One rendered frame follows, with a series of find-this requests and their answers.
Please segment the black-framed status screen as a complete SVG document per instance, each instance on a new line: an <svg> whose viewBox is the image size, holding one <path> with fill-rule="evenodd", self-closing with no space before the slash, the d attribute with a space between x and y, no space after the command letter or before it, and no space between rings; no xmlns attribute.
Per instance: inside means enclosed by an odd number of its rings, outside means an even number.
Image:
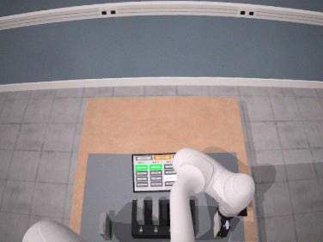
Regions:
<svg viewBox="0 0 323 242"><path fill-rule="evenodd" d="M133 192L171 191L177 179L175 154L132 154Z"/></svg>

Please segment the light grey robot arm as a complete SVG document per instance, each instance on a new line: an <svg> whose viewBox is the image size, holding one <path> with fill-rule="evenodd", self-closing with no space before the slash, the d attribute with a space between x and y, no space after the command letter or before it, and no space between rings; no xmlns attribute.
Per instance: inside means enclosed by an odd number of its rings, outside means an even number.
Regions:
<svg viewBox="0 0 323 242"><path fill-rule="evenodd" d="M177 179L170 193L171 242L195 242L190 191L192 194L205 192L213 197L218 202L220 213L226 217L247 216L247 205L255 191L254 181L249 175L231 172L195 148L179 150L173 158L173 167ZM22 242L88 241L66 225L48 220L31 226Z"/></svg>

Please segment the white hard drive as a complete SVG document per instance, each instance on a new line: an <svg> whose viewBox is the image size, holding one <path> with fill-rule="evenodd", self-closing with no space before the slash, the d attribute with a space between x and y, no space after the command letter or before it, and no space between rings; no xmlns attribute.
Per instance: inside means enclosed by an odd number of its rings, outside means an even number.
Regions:
<svg viewBox="0 0 323 242"><path fill-rule="evenodd" d="M152 221L153 225L159 225L159 199L153 199Z"/></svg>
<svg viewBox="0 0 323 242"><path fill-rule="evenodd" d="M145 205L143 199L137 199L137 223L144 225L144 210Z"/></svg>
<svg viewBox="0 0 323 242"><path fill-rule="evenodd" d="M221 228L221 217L218 214L218 212L216 212L214 219L213 219L213 226L214 226L214 239L220 239L220 236L216 236L218 234L218 232L220 231Z"/></svg>
<svg viewBox="0 0 323 242"><path fill-rule="evenodd" d="M100 235L107 241L112 241L112 224L108 214L101 212Z"/></svg>

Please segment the black drive dock housing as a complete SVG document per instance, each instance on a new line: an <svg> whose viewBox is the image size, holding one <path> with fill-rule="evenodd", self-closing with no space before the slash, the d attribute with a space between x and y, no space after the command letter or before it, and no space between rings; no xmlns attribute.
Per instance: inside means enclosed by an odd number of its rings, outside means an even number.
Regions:
<svg viewBox="0 0 323 242"><path fill-rule="evenodd" d="M159 225L153 225L152 200L144 200L144 225L137 223L137 200L132 201L131 236L134 239L171 239L170 233L170 200L159 200ZM195 200L190 200L192 224L196 235Z"/></svg>

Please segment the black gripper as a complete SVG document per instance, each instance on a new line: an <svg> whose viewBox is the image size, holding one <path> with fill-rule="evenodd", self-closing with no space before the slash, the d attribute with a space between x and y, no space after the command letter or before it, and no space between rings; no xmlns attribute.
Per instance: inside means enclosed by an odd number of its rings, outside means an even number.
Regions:
<svg viewBox="0 0 323 242"><path fill-rule="evenodd" d="M216 236L220 236L220 238L225 238L225 237L227 237L229 229L231 228L231 226L229 225L229 222L232 218L234 218L234 216L233 217L226 217L220 213L218 208L219 208L219 205L216 209L216 212L218 211L218 214L220 215L220 217L222 217L221 218L222 224L221 224L220 231L218 232L218 234Z"/></svg>

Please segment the grey flat mat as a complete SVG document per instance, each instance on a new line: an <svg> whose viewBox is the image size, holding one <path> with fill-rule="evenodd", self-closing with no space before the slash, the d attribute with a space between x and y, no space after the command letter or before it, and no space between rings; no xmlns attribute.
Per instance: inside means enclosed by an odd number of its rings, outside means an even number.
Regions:
<svg viewBox="0 0 323 242"><path fill-rule="evenodd" d="M227 170L239 173L236 152L205 153ZM132 154L91 154L88 162L82 200L80 235L88 242L171 242L171 239L134 239L131 236L132 201L170 200L171 191L134 192ZM207 193L189 195L195 200L195 242L245 242L243 218L230 220L228 236L214 239L213 217L218 202ZM112 241L101 237L101 212L107 212L112 224Z"/></svg>

